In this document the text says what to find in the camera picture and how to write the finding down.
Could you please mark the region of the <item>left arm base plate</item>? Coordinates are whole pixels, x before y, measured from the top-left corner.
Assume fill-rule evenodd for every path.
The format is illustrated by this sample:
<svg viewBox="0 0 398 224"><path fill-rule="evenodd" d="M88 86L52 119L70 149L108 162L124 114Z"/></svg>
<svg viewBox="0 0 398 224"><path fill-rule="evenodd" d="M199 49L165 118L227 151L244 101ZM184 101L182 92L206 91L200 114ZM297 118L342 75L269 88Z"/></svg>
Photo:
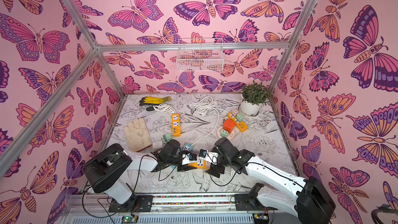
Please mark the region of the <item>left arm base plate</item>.
<svg viewBox="0 0 398 224"><path fill-rule="evenodd" d="M108 211L110 213L146 213L151 211L152 202L152 195L133 195L124 204L119 204L116 200L113 199Z"/></svg>

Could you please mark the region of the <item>beige cotton glove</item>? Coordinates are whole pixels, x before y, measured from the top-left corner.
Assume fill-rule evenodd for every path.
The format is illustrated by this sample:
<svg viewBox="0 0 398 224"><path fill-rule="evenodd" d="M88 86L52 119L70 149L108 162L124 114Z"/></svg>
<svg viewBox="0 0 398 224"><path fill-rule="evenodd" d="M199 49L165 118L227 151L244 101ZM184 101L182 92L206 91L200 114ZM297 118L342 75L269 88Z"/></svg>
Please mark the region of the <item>beige cotton glove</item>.
<svg viewBox="0 0 398 224"><path fill-rule="evenodd" d="M149 131L144 118L136 118L123 127L128 149L141 152L152 146Z"/></svg>

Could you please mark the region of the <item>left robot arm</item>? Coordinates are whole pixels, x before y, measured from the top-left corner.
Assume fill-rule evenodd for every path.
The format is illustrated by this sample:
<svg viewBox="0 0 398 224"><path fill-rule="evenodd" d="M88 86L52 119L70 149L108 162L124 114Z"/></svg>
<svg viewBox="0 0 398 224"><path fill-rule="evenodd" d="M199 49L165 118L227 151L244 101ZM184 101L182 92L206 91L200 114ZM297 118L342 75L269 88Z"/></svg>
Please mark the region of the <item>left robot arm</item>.
<svg viewBox="0 0 398 224"><path fill-rule="evenodd" d="M151 153L127 152L120 144L112 144L86 162L83 172L96 194L107 194L120 205L133 201L135 190L121 180L125 171L161 172L170 166L179 171L192 170L198 156L171 140Z"/></svg>

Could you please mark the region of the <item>aluminium frame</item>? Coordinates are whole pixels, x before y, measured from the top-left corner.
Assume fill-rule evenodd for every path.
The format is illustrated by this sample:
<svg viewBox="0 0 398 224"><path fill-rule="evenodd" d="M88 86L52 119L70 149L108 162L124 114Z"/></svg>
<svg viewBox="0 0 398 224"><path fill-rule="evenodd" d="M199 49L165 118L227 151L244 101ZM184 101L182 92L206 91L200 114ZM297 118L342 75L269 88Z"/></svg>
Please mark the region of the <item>aluminium frame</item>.
<svg viewBox="0 0 398 224"><path fill-rule="evenodd" d="M103 69L106 71L113 86L118 90L121 96L124 95L121 87L117 83L116 76L109 67L107 61L103 57L104 52L110 51L178 51L180 46L178 44L160 44L160 45L99 45L87 25L84 23L83 18L80 16L77 7L73 0L62 0L67 9L72 15L72 19L82 32L82 35L90 47L90 52L78 63L72 73L68 76L61 87L44 105L43 109L39 110L36 116L28 125L23 128L18 135L14 138L13 142L1 155L1 175L4 176L7 170L12 166L14 161L22 154L23 150L27 147L34 134L39 130L41 125L47 120L50 114L60 105L65 95L70 91L72 86L78 81L80 75L94 60L98 59ZM184 44L183 47L188 50L197 49L254 49L254 48L282 48L286 51L291 51L293 45L297 43L300 32L304 29L310 13L315 7L318 0L307 0L304 10L301 13L301 18L296 24L292 36L288 42L256 42L256 43L205 43L205 44Z"/></svg>

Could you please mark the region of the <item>potted green plant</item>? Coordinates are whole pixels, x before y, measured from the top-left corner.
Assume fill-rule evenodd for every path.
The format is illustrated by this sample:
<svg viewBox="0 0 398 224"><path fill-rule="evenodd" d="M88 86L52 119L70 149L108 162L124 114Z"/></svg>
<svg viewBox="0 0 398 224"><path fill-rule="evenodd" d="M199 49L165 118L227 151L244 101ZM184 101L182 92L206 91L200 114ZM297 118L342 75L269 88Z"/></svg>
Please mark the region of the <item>potted green plant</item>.
<svg viewBox="0 0 398 224"><path fill-rule="evenodd" d="M245 85L241 91L240 111L247 116L256 116L262 105L266 105L271 98L270 91L263 83Z"/></svg>

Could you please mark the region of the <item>pink charger on right strip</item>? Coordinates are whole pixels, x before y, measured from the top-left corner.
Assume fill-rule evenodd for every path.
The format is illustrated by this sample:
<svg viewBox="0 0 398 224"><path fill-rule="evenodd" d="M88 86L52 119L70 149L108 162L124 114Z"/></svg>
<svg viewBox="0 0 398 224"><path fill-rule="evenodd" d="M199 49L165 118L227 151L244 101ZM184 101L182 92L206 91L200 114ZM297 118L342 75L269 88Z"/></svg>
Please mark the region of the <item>pink charger on right strip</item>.
<svg viewBox="0 0 398 224"><path fill-rule="evenodd" d="M239 111L238 111L237 109L233 109L233 110L231 110L231 113L232 113L234 116L237 116L237 115L239 114Z"/></svg>

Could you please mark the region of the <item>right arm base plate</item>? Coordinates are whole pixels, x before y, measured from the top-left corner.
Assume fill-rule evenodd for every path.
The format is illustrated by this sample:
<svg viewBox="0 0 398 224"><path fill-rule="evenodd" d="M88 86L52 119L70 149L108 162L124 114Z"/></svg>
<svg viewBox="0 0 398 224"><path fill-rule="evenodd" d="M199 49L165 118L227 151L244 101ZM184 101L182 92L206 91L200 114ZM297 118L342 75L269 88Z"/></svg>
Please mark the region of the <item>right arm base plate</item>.
<svg viewBox="0 0 398 224"><path fill-rule="evenodd" d="M266 207L250 194L235 194L233 202L237 211L264 211Z"/></svg>

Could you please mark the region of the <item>orange cube socket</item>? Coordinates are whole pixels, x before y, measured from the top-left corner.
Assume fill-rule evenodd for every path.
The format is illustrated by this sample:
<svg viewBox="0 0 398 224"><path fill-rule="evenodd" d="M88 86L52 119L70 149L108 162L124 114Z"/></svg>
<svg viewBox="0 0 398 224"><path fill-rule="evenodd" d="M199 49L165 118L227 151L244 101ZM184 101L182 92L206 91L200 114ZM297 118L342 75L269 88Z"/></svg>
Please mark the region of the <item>orange cube socket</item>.
<svg viewBox="0 0 398 224"><path fill-rule="evenodd" d="M232 131L234 130L235 127L235 121L231 120L231 119L227 119L225 120L225 122L223 123L222 129L226 130L229 132L229 134L232 133Z"/></svg>

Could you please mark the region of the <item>blue power strip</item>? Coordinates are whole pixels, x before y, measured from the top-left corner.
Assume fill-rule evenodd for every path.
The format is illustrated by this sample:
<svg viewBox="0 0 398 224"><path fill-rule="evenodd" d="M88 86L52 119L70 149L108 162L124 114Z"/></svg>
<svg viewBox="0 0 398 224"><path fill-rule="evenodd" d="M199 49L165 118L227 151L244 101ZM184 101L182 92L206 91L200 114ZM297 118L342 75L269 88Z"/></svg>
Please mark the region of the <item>blue power strip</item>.
<svg viewBox="0 0 398 224"><path fill-rule="evenodd" d="M193 151L193 147L190 144L185 144L182 148L182 151L191 152Z"/></svg>

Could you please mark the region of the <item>yellow black work glove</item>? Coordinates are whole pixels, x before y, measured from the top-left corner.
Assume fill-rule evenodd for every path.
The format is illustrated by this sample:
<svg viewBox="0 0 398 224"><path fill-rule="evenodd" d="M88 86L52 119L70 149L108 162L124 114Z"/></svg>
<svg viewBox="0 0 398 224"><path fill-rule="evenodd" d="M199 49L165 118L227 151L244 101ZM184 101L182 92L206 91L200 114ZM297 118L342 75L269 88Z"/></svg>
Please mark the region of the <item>yellow black work glove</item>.
<svg viewBox="0 0 398 224"><path fill-rule="evenodd" d="M167 97L146 96L146 97L143 97L140 100L140 106L144 106L144 105L160 105L160 104L164 104L166 102L169 102L170 100L171 100L170 96L167 96Z"/></svg>

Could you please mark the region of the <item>white charger plug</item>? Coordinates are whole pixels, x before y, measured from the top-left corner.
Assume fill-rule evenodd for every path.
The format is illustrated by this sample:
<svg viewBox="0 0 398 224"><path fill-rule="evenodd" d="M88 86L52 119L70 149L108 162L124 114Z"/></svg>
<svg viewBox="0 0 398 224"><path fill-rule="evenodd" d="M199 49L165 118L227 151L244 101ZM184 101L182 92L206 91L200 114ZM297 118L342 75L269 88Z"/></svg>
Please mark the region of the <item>white charger plug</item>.
<svg viewBox="0 0 398 224"><path fill-rule="evenodd" d="M153 149L162 149L163 148L163 141L156 141L152 143Z"/></svg>

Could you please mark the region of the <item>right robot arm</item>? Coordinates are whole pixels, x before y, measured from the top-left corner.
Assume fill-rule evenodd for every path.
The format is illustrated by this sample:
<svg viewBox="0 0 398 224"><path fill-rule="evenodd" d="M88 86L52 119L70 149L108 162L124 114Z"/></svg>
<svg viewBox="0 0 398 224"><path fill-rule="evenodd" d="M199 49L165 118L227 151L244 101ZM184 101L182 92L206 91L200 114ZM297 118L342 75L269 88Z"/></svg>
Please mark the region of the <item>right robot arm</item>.
<svg viewBox="0 0 398 224"><path fill-rule="evenodd" d="M286 173L248 150L238 150L227 138L216 141L212 151L201 151L199 155L215 166L230 167L237 174L259 179L277 189L277 193L255 196L263 206L295 216L303 224L331 222L336 204L319 179Z"/></svg>

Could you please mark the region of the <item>green usb charger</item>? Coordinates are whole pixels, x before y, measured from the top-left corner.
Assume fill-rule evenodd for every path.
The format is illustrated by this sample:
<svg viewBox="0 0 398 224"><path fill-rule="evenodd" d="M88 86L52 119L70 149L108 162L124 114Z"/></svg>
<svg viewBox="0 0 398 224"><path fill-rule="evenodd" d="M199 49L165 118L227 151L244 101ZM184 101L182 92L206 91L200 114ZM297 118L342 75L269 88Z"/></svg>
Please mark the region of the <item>green usb charger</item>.
<svg viewBox="0 0 398 224"><path fill-rule="evenodd" d="M171 141L173 139L173 136L170 133L167 133L163 136L163 139L164 139L165 143L168 143L169 141Z"/></svg>

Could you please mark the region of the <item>yellow power strip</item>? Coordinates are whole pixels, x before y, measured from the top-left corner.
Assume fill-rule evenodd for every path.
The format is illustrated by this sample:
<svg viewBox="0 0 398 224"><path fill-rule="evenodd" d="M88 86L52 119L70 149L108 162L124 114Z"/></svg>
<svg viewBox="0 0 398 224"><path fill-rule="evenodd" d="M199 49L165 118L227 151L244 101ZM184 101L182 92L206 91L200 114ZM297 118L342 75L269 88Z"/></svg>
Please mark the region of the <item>yellow power strip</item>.
<svg viewBox="0 0 398 224"><path fill-rule="evenodd" d="M234 116L231 113L231 111L228 113L227 117L228 117L228 119L235 121L235 126L240 130L241 133L248 130L248 126L246 125L246 123L244 121L238 122L238 120L236 119L236 116Z"/></svg>
<svg viewBox="0 0 398 224"><path fill-rule="evenodd" d="M181 124L179 114L172 115L172 135L173 137L181 136Z"/></svg>
<svg viewBox="0 0 398 224"><path fill-rule="evenodd" d="M196 162L188 164L188 166L197 168L199 170L208 170L210 168L210 163L205 160L199 159Z"/></svg>

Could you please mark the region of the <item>round beige power strip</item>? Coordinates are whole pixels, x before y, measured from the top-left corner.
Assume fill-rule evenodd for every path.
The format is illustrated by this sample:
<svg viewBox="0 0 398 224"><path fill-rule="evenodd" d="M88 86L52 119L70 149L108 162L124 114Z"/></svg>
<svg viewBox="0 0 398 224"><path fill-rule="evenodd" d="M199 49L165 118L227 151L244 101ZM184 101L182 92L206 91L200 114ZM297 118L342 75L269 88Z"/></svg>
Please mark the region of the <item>round beige power strip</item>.
<svg viewBox="0 0 398 224"><path fill-rule="evenodd" d="M217 130L217 137L218 138L227 138L230 141L237 139L238 136L242 135L240 130L237 127L234 127L234 129L231 132L228 132L223 129L223 127L219 127Z"/></svg>

